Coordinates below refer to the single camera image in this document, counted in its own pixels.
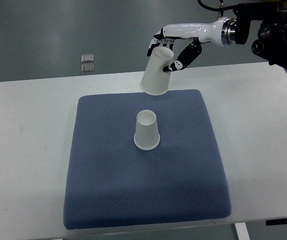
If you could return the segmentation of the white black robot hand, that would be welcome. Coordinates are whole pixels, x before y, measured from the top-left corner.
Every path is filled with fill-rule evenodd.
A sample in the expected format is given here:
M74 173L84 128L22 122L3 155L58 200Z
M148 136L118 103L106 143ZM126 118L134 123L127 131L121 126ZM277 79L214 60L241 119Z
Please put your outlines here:
M235 20L227 17L221 17L212 23L168 24L153 36L147 56L151 56L156 47L168 47L172 50L176 40L190 41L176 60L163 68L164 72L181 71L202 53L202 44L212 42L220 47L230 45L234 41L234 26Z

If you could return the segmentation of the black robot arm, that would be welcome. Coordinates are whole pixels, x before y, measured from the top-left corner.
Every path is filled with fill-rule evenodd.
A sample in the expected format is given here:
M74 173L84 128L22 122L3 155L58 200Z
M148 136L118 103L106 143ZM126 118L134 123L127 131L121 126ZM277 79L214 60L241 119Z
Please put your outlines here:
M261 21L257 40L251 45L254 55L287 70L287 3L284 0L256 3L240 3L232 8L234 41L244 45L248 39L252 21Z

